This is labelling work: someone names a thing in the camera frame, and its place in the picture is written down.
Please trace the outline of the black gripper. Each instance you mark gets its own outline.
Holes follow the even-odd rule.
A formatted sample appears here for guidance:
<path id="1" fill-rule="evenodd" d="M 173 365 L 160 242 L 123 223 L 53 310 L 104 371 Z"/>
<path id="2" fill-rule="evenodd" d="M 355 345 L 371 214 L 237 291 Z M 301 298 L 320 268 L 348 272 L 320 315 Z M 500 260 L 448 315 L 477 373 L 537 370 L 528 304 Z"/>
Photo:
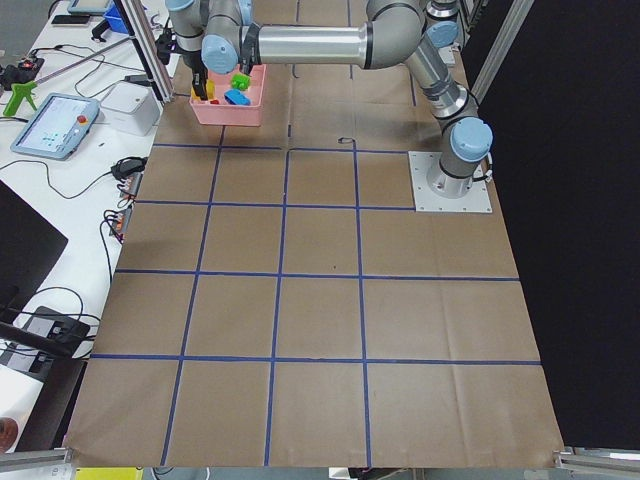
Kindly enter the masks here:
<path id="1" fill-rule="evenodd" d="M 189 67 L 193 73 L 191 82 L 191 98 L 207 100 L 208 93 L 206 85 L 208 74 L 205 72 L 205 65 L 201 58 L 201 51 L 183 51 L 181 56 L 185 65 Z"/>

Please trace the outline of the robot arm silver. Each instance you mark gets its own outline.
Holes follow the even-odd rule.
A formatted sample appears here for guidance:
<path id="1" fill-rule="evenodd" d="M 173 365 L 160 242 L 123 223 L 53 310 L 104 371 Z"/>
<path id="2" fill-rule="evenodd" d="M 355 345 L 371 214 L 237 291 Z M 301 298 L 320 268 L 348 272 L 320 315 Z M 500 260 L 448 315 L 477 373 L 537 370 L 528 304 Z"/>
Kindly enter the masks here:
<path id="1" fill-rule="evenodd" d="M 457 0 L 431 0 L 425 7 L 427 34 L 436 48 L 460 47 L 464 33 Z"/>
<path id="2" fill-rule="evenodd" d="M 277 26 L 254 21 L 247 1 L 168 1 L 177 49 L 191 69 L 192 88 L 207 96 L 209 73 L 248 75 L 262 64 L 356 65 L 363 70 L 405 65 L 430 104 L 442 133 L 442 154 L 426 178 L 437 195 L 457 199 L 478 181 L 493 133 L 477 102 L 454 80 L 439 54 L 424 1 L 369 1 L 359 27 Z"/>

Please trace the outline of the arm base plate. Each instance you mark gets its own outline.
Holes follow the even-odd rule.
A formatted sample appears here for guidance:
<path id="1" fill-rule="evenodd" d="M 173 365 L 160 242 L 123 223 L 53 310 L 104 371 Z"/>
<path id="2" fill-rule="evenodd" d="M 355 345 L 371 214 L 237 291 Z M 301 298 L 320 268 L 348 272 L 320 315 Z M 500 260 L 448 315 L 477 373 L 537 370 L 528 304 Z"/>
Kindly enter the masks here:
<path id="1" fill-rule="evenodd" d="M 419 213 L 491 214 L 487 183 L 475 181 L 478 166 L 471 177 L 456 179 L 441 169 L 441 152 L 409 151 L 414 207 Z"/>

